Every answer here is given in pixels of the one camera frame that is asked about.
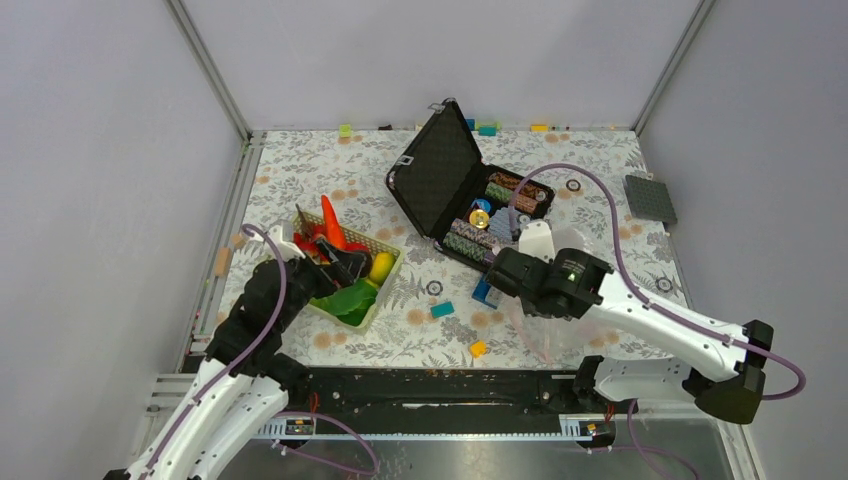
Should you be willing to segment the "orange toy carrot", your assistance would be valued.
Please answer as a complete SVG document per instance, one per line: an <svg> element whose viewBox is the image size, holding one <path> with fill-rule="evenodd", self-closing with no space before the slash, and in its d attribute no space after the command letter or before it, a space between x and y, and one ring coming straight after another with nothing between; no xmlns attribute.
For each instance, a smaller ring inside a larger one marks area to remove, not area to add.
<svg viewBox="0 0 848 480"><path fill-rule="evenodd" d="M335 248L344 250L347 247L346 236L340 226L335 209L328 196L321 196L321 207L325 228L325 238Z"/></svg>

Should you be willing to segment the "white green leek toy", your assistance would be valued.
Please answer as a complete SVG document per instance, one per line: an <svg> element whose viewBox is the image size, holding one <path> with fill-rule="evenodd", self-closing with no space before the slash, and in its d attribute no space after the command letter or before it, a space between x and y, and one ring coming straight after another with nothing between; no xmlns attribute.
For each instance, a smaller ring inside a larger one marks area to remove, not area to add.
<svg viewBox="0 0 848 480"><path fill-rule="evenodd" d="M311 300L310 304L344 325L359 327L375 304L377 294L378 288L370 280L359 279L330 296Z"/></svg>

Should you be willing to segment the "red strawberry bunch toy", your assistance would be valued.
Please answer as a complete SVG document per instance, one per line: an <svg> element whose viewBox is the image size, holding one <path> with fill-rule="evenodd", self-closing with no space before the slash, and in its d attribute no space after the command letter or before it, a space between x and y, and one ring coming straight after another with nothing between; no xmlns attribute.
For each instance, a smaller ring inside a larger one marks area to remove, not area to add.
<svg viewBox="0 0 848 480"><path fill-rule="evenodd" d="M301 233L295 232L293 234L293 242L305 255L316 263L322 263L325 260L321 251L309 236L304 237Z"/></svg>

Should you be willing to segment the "clear zip top bag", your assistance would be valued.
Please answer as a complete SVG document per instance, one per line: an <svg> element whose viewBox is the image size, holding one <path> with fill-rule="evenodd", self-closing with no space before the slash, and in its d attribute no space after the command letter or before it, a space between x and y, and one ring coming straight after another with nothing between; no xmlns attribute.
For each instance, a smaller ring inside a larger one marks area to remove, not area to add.
<svg viewBox="0 0 848 480"><path fill-rule="evenodd" d="M584 318L542 318L524 313L518 298L504 298L499 311L509 320L530 353L543 364L563 363L565 356L582 357L583 350L603 332Z"/></svg>

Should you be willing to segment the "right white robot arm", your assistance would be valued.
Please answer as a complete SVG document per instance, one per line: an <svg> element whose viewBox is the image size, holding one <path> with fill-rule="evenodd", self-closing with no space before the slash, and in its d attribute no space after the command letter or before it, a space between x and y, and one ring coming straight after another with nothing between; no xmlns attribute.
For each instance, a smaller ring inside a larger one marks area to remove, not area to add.
<svg viewBox="0 0 848 480"><path fill-rule="evenodd" d="M542 318L589 320L631 333L668 353L660 360L584 358L575 402L597 412L634 399L691 402L719 420L748 425L764 400L766 352L773 329L755 320L724 323L631 290L609 263L566 248L551 260L502 250L487 282Z"/></svg>

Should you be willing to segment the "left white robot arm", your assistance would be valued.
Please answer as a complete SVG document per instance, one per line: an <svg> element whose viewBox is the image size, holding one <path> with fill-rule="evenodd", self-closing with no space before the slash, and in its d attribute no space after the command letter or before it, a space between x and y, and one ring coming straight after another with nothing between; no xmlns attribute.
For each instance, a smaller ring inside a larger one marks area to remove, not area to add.
<svg viewBox="0 0 848 480"><path fill-rule="evenodd" d="M280 353L282 335L311 300L366 276L369 260L320 242L329 261L317 264L293 243L268 245L271 259L217 327L174 414L137 460L106 478L214 479L272 416L307 404L308 370Z"/></svg>

